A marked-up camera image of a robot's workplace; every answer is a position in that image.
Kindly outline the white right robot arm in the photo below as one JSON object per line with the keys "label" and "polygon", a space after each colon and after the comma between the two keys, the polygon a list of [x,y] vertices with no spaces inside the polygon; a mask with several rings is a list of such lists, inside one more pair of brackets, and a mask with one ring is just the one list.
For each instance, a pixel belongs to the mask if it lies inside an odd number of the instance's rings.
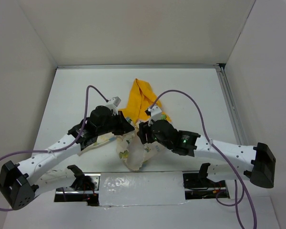
{"label": "white right robot arm", "polygon": [[159,143],[180,156],[226,162],[228,168],[210,162],[200,166],[198,181],[203,187],[239,178],[257,187],[274,187],[276,158],[267,144],[259,142],[256,146],[242,146],[208,140],[195,132],[177,130],[166,120],[140,123],[137,135],[143,144]]}

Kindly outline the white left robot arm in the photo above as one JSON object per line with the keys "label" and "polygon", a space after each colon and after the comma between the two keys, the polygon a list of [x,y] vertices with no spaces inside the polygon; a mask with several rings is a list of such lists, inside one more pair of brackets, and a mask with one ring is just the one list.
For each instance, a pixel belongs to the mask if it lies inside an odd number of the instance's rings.
{"label": "white left robot arm", "polygon": [[98,106],[50,148],[16,164],[6,162],[0,171],[0,192],[12,210],[19,210],[49,190],[61,187],[95,190],[93,180],[76,165],[62,170],[54,167],[96,143],[101,135],[124,135],[132,131],[134,127],[121,111]]}

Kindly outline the yellow and white kids jacket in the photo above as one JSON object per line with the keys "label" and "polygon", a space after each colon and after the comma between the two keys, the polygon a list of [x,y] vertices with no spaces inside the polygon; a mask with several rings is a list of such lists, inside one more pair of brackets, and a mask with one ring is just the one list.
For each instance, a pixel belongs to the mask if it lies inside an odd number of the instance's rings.
{"label": "yellow and white kids jacket", "polygon": [[114,136],[112,133],[104,134],[98,137],[96,143],[88,146],[78,155],[81,156],[115,140],[116,152],[125,166],[131,171],[139,171],[148,160],[165,150],[164,146],[157,142],[142,144],[137,136],[139,124],[148,119],[145,110],[152,105],[156,98],[157,96],[148,82],[135,79],[129,93],[127,106],[121,109],[126,120],[135,130],[122,136]]}

